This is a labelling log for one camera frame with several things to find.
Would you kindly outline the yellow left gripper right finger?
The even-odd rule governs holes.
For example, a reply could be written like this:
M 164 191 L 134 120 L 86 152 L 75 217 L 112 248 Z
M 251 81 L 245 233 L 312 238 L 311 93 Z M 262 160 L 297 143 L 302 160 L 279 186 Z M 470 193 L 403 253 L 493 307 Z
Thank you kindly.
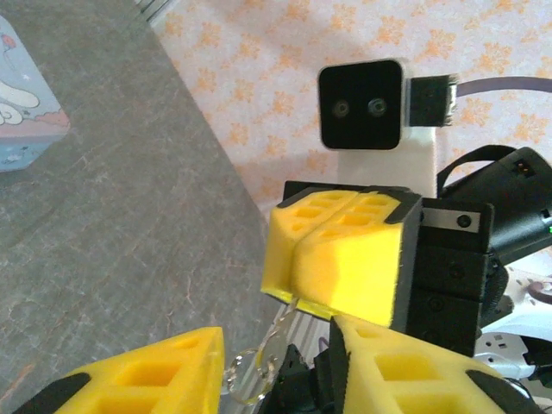
M 337 413 L 540 413 L 490 367 L 350 316 L 330 320 Z

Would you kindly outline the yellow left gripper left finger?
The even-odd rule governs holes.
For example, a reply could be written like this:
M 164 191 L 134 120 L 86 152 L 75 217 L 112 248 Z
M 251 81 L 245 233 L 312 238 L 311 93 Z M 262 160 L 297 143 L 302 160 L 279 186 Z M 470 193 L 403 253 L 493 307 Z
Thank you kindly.
M 25 413 L 216 413 L 223 330 L 204 327 L 76 368 Z

